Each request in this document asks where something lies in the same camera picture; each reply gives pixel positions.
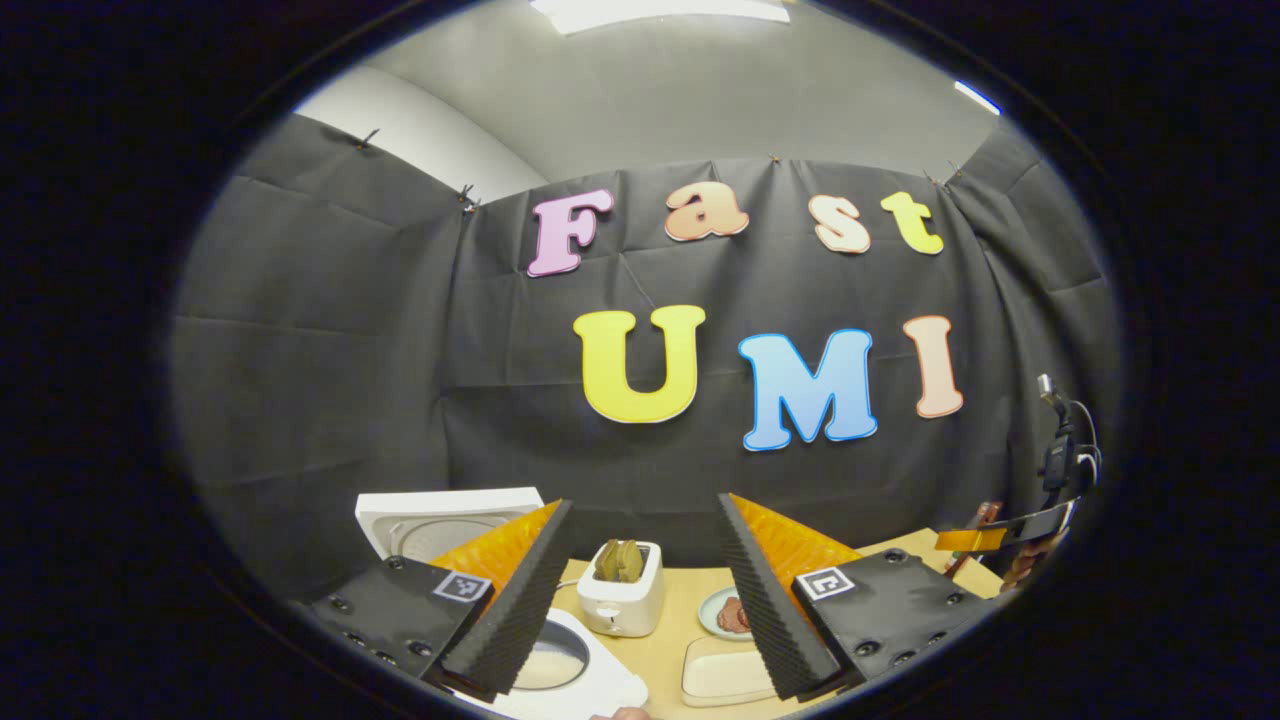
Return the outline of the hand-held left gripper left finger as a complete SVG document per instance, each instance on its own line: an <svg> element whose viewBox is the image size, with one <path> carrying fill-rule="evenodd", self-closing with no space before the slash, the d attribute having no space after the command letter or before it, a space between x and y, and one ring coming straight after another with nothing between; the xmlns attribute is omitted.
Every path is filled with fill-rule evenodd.
<svg viewBox="0 0 1280 720"><path fill-rule="evenodd" d="M303 603L352 651L492 701L515 687L570 559L575 506L558 498L422 562L390 555Z"/></svg>

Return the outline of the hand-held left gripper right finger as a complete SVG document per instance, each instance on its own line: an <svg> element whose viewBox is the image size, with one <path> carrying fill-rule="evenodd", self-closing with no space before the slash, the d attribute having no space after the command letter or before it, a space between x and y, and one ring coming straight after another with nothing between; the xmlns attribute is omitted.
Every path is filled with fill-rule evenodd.
<svg viewBox="0 0 1280 720"><path fill-rule="evenodd" d="M722 553L782 700L899 674L998 606L904 548L861 553L737 495L718 505Z"/></svg>

